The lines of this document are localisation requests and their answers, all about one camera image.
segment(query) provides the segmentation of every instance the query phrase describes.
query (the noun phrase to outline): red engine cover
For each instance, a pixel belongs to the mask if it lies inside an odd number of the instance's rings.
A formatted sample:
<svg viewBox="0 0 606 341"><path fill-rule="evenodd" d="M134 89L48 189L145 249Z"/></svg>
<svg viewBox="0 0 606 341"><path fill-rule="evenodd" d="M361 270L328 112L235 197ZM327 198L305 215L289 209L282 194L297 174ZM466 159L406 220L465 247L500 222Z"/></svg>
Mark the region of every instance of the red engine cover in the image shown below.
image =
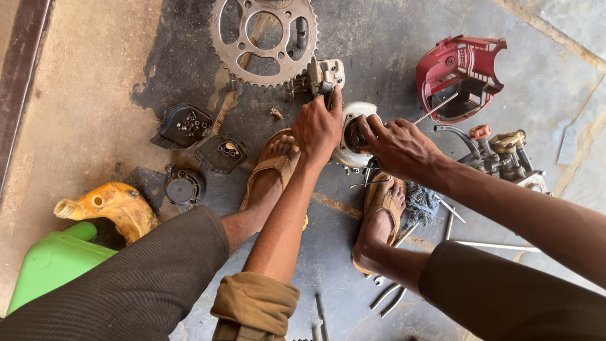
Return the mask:
<svg viewBox="0 0 606 341"><path fill-rule="evenodd" d="M462 35L441 40L416 67L419 101L425 112L441 101L459 95L436 110L431 118L454 124L482 110L503 89L494 74L494 59L507 48L505 39L469 38Z"/></svg>

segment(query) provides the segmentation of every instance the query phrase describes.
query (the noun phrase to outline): leg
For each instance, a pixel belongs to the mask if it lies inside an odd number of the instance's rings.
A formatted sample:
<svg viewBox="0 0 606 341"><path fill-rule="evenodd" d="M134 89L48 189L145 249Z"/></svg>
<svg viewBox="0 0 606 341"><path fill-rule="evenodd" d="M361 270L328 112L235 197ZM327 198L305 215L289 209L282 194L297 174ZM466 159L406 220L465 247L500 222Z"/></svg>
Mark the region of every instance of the leg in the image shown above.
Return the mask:
<svg viewBox="0 0 606 341"><path fill-rule="evenodd" d="M482 340L606 337L605 297L453 241L431 254L389 247L393 224L384 212L361 228L356 263L419 294Z"/></svg>
<svg viewBox="0 0 606 341"><path fill-rule="evenodd" d="M379 184L375 198L381 198L389 190L402 212L405 208L404 189L394 184L393 180ZM395 280L418 295L419 277L430 254L387 246L385 243L392 229L393 221L386 210L375 213L360 228L353 248L354 260L362 268Z"/></svg>
<svg viewBox="0 0 606 341"><path fill-rule="evenodd" d="M289 152L293 142L284 137L274 152ZM0 334L10 340L166 340L228 256L262 228L281 192L279 174L264 170L246 211L219 218L200 206L179 215L17 309L0 322Z"/></svg>

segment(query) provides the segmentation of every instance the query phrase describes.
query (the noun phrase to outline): bolt hole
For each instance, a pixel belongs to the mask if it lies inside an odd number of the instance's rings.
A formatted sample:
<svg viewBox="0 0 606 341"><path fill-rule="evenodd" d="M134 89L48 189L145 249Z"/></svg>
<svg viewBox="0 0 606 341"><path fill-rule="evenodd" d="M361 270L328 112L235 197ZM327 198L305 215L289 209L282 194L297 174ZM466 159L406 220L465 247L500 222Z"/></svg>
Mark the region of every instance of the bolt hole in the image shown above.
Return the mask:
<svg viewBox="0 0 606 341"><path fill-rule="evenodd" d="M95 206L103 205L103 198L101 198L101 197L93 198L93 204L95 204Z"/></svg>

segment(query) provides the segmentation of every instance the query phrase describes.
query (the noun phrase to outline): metal sprocket teeth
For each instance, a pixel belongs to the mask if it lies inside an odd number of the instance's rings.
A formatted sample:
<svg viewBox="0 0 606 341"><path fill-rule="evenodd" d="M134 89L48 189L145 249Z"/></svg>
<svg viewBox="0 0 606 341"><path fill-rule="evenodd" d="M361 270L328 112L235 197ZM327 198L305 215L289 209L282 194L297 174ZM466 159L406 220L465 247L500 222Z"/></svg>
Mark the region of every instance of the metal sprocket teeth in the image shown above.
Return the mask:
<svg viewBox="0 0 606 341"><path fill-rule="evenodd" d="M312 57L315 56L315 51L318 49L319 32L318 32L318 16L314 13L310 0L293 0L293 2L285 8L277 8L270 4L262 4L254 0L237 0L241 9L242 16L240 17L239 37L233 43L227 45L221 39L221 14L228 0L215 0L211 10L210 19L208 20L210 31L210 44L215 49L215 55L219 56L219 62L223 63L223 67L230 73L234 74L237 79L241 79L243 83L249 83L259 87L276 87L302 74L307 66L311 63ZM248 20L259 12L271 13L282 24L283 37L282 41L272 49L263 50L254 46L248 39L246 26L242 25L242 21L248 24ZM290 12L290 16L285 18L286 12ZM286 45L290 35L290 23L296 18L303 17L307 21L307 45L298 61L294 61L288 57ZM244 44L244 49L239 49L239 44ZM258 57L273 58L279 65L280 71L277 75L261 76L250 73L238 65L238 58L250 52ZM278 58L278 53L282 52L284 57Z"/></svg>

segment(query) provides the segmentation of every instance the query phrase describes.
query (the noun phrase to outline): flip-flop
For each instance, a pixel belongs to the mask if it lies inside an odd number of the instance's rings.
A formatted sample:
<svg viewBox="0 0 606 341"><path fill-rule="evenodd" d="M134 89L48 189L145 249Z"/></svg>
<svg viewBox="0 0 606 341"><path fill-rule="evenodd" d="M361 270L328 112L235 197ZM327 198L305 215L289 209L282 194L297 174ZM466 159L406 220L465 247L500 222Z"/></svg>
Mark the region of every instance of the flip-flop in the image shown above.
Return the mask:
<svg viewBox="0 0 606 341"><path fill-rule="evenodd" d="M272 143L276 143L282 138L282 135L290 136L293 135L293 131L290 128L282 129L277 131L273 136L267 141L265 147L263 147L263 151L261 152L261 156L259 157L259 161L253 170L253 173L248 178L248 186L246 190L246 194L244 195L244 199L242 200L242 204L240 205L240 211L243 211L248 208L248 201L250 200L250 191L253 189L253 185L255 184L255 179L257 174L260 171L264 171L266 169L275 169L280 173L280 179L282 180L282 191L286 189L286 185L288 185L288 181L290 181L290 177L293 175L294 169L290 164L290 153L286 153L286 155L281 155L278 157L270 158ZM303 230L307 227L307 223L309 220L307 219L307 215L305 216L305 222L303 224Z"/></svg>
<svg viewBox="0 0 606 341"><path fill-rule="evenodd" d="M379 172L377 175L375 175L374 179L372 179L372 181L381 181L381 180L386 180L389 179L391 175L384 173L384 172ZM400 186L402 186L404 188L404 191L406 191L406 185L404 184L404 181L394 177L393 181L396 183L399 183ZM373 183L370 184L367 191L366 191L366 198L364 199L364 221L362 222L362 225L366 224L366 222L370 219L370 217L372 217L375 213L379 212L382 209L386 209L387 212L389 212L389 214L391 215L391 219L393 220L394 226L393 229L391 230L391 234L389 235L389 237L387 238L387 245L391 246L391 244L393 244L393 240L396 238L396 236L398 235L398 231L400 230L400 219L402 218L402 214L398 213L398 208L396 207L396 203L393 201L393 196L391 194L391 190L387 191L387 194L385 194L382 198L379 198L378 200L375 200L375 195L377 190L379 189L379 185L380 183ZM361 268L360 266L358 266L358 264L356 264L356 262L353 260L351 260L353 262L353 266L358 270L363 272L364 274L374 274L374 272L370 271L370 270L366 270L364 268Z"/></svg>

